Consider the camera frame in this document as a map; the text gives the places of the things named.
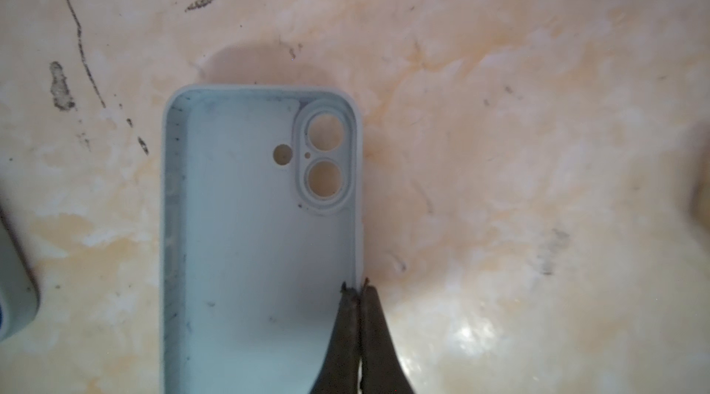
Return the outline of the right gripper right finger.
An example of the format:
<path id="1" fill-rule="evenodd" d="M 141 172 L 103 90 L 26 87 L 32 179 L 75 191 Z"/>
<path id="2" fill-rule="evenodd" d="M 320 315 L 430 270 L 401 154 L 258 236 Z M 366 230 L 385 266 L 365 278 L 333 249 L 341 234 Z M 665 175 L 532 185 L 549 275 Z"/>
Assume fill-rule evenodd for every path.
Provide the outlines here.
<path id="1" fill-rule="evenodd" d="M 369 279 L 361 290 L 360 334 L 362 393 L 414 393 L 400 365 L 378 291 Z"/>

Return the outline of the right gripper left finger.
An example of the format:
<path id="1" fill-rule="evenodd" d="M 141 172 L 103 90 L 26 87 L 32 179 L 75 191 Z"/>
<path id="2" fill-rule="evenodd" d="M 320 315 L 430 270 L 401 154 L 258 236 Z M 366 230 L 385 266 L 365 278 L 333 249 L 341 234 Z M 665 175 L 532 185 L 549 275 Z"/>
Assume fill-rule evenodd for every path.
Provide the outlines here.
<path id="1" fill-rule="evenodd" d="M 360 294 L 341 285 L 338 313 L 325 360 L 311 393 L 358 393 L 361 364 Z"/>

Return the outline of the light blue case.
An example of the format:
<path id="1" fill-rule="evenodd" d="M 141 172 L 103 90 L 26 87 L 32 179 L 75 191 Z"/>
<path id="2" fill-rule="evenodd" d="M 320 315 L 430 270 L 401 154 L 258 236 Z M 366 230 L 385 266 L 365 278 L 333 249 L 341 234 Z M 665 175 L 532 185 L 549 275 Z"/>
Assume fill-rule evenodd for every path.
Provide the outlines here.
<path id="1" fill-rule="evenodd" d="M 335 89 L 204 84 L 163 120 L 164 393 L 306 393 L 362 282 L 362 120 Z"/>

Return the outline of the light blue case mid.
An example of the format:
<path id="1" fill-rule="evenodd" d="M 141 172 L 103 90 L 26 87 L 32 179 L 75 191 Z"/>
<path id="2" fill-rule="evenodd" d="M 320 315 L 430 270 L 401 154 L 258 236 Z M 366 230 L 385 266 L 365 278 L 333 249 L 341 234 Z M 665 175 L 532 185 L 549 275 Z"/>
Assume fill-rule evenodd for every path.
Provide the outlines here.
<path id="1" fill-rule="evenodd" d="M 1 211 L 1 340 L 25 329 L 37 316 L 40 296 L 20 240 Z"/>

